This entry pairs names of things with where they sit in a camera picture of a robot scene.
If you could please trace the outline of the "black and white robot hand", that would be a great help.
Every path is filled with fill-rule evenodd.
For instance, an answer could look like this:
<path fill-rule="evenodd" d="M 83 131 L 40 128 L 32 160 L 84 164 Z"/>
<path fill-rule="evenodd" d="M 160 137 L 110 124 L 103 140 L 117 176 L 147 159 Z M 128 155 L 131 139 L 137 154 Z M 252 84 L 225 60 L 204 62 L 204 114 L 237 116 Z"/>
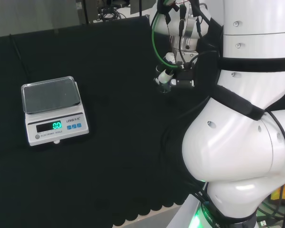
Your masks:
<path fill-rule="evenodd" d="M 174 89 L 191 89 L 195 86 L 193 67 L 196 60 L 193 60 L 192 66 L 188 69 L 184 64 L 197 56 L 197 52 L 179 51 L 174 49 L 168 52 L 164 57 L 160 57 L 156 52 L 156 58 L 159 61 L 155 69 L 154 81 L 162 93 L 167 93 Z"/>

